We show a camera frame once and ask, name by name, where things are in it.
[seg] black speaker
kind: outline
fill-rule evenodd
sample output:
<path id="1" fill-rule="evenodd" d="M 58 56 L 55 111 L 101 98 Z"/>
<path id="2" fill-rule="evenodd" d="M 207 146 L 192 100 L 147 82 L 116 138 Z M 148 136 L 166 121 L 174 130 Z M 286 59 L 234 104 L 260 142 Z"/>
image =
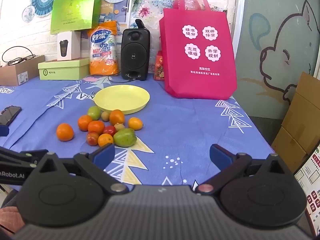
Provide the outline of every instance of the black speaker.
<path id="1" fill-rule="evenodd" d="M 125 29 L 121 44 L 123 79 L 146 80 L 150 56 L 150 31 L 146 28 Z"/>

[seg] metal screw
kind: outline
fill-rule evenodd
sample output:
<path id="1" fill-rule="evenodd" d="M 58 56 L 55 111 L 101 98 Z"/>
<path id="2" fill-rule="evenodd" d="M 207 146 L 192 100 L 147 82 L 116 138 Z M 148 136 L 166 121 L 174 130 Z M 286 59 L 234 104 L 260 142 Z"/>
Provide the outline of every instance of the metal screw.
<path id="1" fill-rule="evenodd" d="M 198 190 L 200 192 L 208 193 L 208 192 L 213 191 L 213 186 L 210 184 L 201 184 L 198 186 Z"/>
<path id="2" fill-rule="evenodd" d="M 115 183 L 115 184 L 112 184 L 110 188 L 114 192 L 121 192 L 126 189 L 126 186 L 122 183 Z"/>

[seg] yellow triangle pattern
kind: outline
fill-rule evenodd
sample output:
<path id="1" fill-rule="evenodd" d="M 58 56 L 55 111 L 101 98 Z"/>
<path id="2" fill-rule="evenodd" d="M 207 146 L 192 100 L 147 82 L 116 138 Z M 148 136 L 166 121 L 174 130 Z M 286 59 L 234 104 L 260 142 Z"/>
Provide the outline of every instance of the yellow triangle pattern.
<path id="1" fill-rule="evenodd" d="M 127 151 L 127 156 L 125 158 L 125 164 L 130 167 L 136 167 L 136 168 L 147 170 L 147 168 L 143 164 L 143 162 L 130 149 L 128 149 L 128 151 Z"/>
<path id="2" fill-rule="evenodd" d="M 131 185 L 142 184 L 140 180 L 138 180 L 137 176 L 132 172 L 132 170 L 130 170 L 130 168 L 126 165 L 123 167 L 121 182 Z"/>
<path id="3" fill-rule="evenodd" d="M 146 144 L 144 144 L 143 141 L 140 140 L 139 137 L 137 137 L 137 141 L 134 145 L 130 146 L 129 149 L 131 150 L 138 150 L 145 153 L 154 153 Z"/>

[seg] orange paper cup package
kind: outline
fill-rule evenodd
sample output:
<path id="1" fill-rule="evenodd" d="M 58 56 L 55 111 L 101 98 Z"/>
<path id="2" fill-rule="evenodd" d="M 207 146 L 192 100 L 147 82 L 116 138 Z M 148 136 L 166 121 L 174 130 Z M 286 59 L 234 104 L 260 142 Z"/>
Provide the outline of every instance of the orange paper cup package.
<path id="1" fill-rule="evenodd" d="M 88 31 L 91 75 L 107 76 L 119 73 L 116 34 L 116 21 L 102 23 L 95 29 Z"/>

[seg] red box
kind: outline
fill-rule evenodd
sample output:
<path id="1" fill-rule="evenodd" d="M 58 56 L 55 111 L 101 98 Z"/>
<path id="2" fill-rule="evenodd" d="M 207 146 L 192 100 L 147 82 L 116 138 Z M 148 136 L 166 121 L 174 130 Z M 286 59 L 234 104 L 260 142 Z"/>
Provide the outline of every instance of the red box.
<path id="1" fill-rule="evenodd" d="M 316 206 L 315 206 L 315 204 L 312 203 L 312 204 L 310 205 L 310 208 L 311 208 L 312 212 L 316 211 Z"/>
<path id="2" fill-rule="evenodd" d="M 311 204 L 311 203 L 312 203 L 312 198 L 311 198 L 311 196 L 310 196 L 310 195 L 308 195 L 308 196 L 307 196 L 307 200 L 308 200 L 308 203 L 309 203 L 309 204 Z"/>
<path id="3" fill-rule="evenodd" d="M 315 192 L 315 191 L 312 191 L 312 192 L 311 192 L 311 196 L 313 197 L 313 199 L 316 199 L 316 198 L 317 198 L 316 192 Z"/>
<path id="4" fill-rule="evenodd" d="M 163 58 L 162 58 L 162 51 L 158 51 L 156 57 L 156 65 L 155 65 L 155 80 L 164 81 L 164 73 L 163 73 Z"/>

